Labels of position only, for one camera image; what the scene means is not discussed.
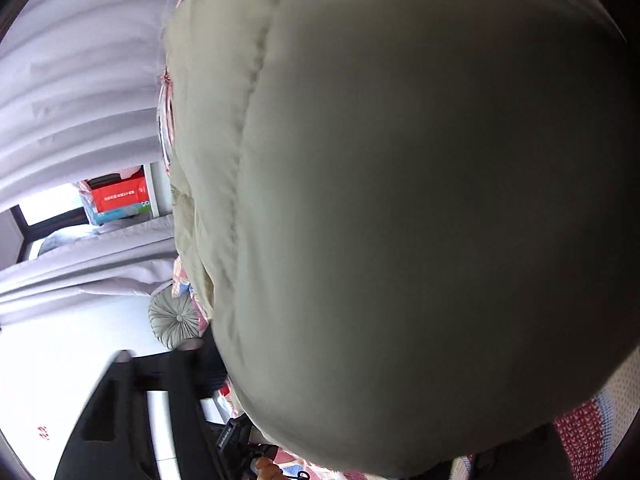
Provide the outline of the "left hand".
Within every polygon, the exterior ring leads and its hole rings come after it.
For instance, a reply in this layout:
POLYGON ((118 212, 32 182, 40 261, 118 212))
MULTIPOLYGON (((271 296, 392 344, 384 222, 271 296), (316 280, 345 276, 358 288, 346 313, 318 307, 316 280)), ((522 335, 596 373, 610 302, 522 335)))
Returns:
POLYGON ((282 469, 270 458, 262 456, 255 462, 258 480, 285 480, 282 469))

